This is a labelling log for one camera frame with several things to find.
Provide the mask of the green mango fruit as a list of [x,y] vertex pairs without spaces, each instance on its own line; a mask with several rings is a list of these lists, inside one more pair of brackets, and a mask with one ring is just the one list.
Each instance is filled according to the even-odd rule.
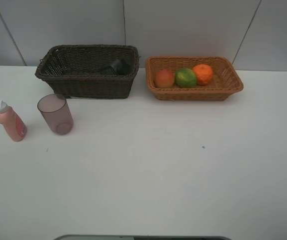
[[175,72],[174,81],[180,88],[194,88],[198,84],[198,79],[194,71],[186,67]]

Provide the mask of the translucent purple plastic cup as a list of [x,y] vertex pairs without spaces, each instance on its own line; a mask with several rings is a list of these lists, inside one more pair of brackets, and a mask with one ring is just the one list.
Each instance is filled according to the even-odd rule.
[[44,96],[37,103],[37,109],[53,133],[65,135],[72,130],[74,120],[63,95],[53,93]]

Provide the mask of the red orange peach fruit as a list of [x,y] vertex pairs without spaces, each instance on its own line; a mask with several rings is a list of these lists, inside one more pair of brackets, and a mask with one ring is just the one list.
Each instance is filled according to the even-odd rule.
[[175,77],[170,70],[163,69],[157,72],[154,82],[157,88],[167,89],[174,85]]

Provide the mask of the pink bottle white cap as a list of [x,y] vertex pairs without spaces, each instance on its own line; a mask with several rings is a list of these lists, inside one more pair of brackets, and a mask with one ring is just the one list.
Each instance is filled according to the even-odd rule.
[[23,140],[28,131],[19,115],[3,100],[0,100],[0,124],[14,142]]

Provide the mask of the light orange wicker basket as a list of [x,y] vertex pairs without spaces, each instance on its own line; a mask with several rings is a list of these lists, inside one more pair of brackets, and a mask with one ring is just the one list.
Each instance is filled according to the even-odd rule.
[[[155,76],[166,69],[173,73],[181,68],[192,68],[198,64],[209,65],[213,78],[209,84],[192,88],[158,88]],[[158,100],[165,101],[224,101],[232,94],[241,92],[244,85],[228,59],[222,56],[151,56],[145,63],[148,89]]]

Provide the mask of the dark brown wicker basket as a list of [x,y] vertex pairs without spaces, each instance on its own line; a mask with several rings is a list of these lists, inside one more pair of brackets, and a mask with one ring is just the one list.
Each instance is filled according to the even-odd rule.
[[[139,53],[130,45],[57,45],[40,60],[35,76],[66,98],[126,99],[139,70]],[[102,75],[101,67],[117,59],[129,75]]]

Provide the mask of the dark green square bottle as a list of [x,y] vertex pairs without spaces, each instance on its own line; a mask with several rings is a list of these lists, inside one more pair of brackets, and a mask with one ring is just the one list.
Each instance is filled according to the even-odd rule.
[[100,74],[108,76],[127,76],[131,72],[131,66],[124,59],[116,59],[99,69]]

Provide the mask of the orange mandarin fruit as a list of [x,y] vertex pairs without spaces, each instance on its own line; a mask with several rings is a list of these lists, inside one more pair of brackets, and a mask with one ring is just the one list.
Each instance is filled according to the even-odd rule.
[[195,73],[197,84],[200,86],[209,84],[214,76],[213,69],[207,64],[198,64],[193,67],[192,71]]

